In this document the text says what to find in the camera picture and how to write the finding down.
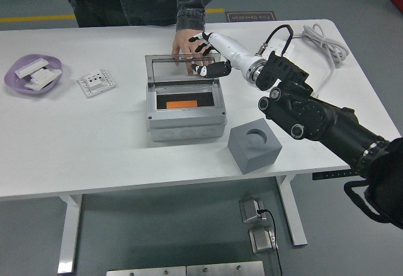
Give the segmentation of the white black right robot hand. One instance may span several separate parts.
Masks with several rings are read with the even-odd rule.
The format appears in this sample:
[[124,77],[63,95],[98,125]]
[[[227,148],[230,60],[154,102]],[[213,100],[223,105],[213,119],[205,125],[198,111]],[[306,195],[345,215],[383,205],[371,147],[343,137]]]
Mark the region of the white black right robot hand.
[[192,69],[203,78],[220,78],[228,76],[231,69],[241,71],[244,79],[250,83],[257,80],[260,72],[266,64],[259,54],[252,54],[247,48],[241,45],[237,40],[218,33],[201,32],[189,39],[189,42],[202,40],[203,43],[196,48],[199,53],[205,48],[202,56],[206,56],[211,50],[216,50],[226,59],[225,62],[214,62],[207,66],[192,64]]

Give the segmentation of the person's left hand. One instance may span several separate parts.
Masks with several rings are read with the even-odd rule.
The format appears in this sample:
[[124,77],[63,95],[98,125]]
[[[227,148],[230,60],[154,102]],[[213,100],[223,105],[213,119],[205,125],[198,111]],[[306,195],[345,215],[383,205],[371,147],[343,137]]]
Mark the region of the person's left hand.
[[204,50],[196,52],[196,49],[203,44],[203,41],[196,40],[190,42],[189,39],[202,32],[202,30],[194,29],[177,30],[174,36],[171,54],[201,55]]

